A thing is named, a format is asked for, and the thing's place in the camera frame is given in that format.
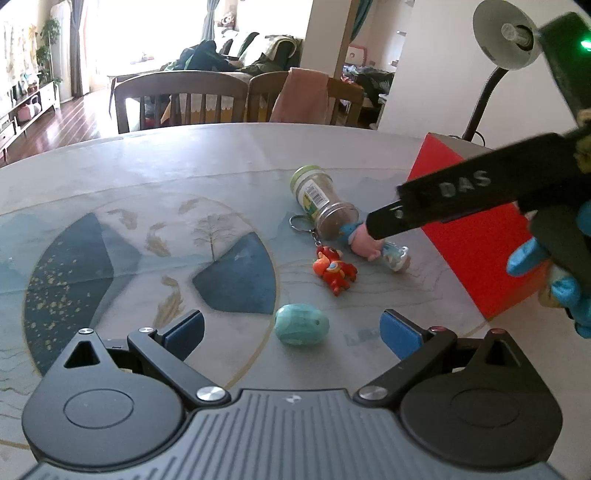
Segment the blue gloved right hand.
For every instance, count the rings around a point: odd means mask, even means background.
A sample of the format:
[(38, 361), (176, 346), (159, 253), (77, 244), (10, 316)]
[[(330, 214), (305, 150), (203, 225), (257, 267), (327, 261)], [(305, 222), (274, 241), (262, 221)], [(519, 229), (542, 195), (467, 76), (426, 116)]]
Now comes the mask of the blue gloved right hand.
[(539, 294), (545, 306), (563, 308), (576, 332), (590, 337), (590, 204), (538, 212), (530, 224), (532, 238), (507, 262), (507, 273), (520, 277), (549, 264)]

